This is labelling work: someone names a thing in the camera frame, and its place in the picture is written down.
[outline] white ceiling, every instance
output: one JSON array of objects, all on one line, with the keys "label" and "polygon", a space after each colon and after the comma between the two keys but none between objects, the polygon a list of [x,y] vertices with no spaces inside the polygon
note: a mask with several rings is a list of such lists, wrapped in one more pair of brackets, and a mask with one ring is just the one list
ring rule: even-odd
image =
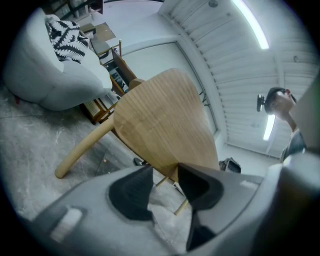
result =
[{"label": "white ceiling", "polygon": [[217,1],[212,8],[208,0],[167,0],[162,15],[188,34],[205,60],[223,107],[226,142],[280,157],[291,130],[277,120],[269,141],[263,140],[268,116],[257,112],[257,95],[280,86],[298,100],[319,70],[317,50],[303,25],[277,0],[244,1],[266,35],[266,50],[231,0]]}]

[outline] gray plastic surface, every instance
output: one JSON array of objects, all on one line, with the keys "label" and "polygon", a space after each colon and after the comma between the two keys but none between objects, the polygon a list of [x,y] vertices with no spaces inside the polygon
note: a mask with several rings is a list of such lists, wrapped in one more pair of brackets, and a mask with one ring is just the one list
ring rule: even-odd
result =
[{"label": "gray plastic surface", "polygon": [[[215,238],[192,250],[187,256],[249,255],[255,234],[272,203],[281,168],[282,164],[271,166],[254,197],[241,214],[226,229],[216,234]],[[213,218],[209,215],[201,218],[202,224],[206,226],[212,221]]]},{"label": "gray plastic surface", "polygon": [[197,215],[201,225],[218,234],[246,208],[263,178],[224,171],[208,171],[205,174],[223,184],[223,196],[213,208],[199,210]]},{"label": "gray plastic surface", "polygon": [[77,208],[83,217],[62,244],[78,255],[174,254],[155,232],[153,221],[129,220],[106,200],[106,192],[115,180],[140,168],[119,170],[79,184],[41,212],[34,224],[50,234],[68,208]]}]

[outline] white armchair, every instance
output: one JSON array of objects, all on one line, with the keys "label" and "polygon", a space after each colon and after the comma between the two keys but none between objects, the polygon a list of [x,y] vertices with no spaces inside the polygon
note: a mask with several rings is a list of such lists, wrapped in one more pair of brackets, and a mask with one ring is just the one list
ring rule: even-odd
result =
[{"label": "white armchair", "polygon": [[23,100],[54,111],[110,92],[110,75],[89,48],[81,64],[58,60],[45,18],[43,10],[37,9],[17,36],[2,74],[8,89]]}]

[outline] person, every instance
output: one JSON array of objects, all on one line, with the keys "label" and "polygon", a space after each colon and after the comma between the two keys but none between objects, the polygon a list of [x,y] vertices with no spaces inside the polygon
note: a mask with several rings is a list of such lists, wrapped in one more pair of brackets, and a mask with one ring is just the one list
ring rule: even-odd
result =
[{"label": "person", "polygon": [[289,111],[296,105],[296,98],[290,90],[281,87],[271,88],[266,96],[264,109],[268,115],[275,115],[278,119],[288,123],[292,130],[290,141],[282,151],[280,161],[283,162],[288,156],[304,152],[305,141]]}]

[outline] cushion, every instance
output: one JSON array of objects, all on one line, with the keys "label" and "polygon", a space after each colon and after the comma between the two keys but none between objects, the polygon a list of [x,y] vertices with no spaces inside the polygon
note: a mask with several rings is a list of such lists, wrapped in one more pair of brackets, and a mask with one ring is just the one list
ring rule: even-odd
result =
[{"label": "cushion", "polygon": [[100,65],[98,56],[89,48],[87,49],[85,56],[81,61],[81,65],[90,70],[94,75],[98,77],[99,80],[101,80],[103,88],[112,88],[112,82],[109,72],[105,67]]}]

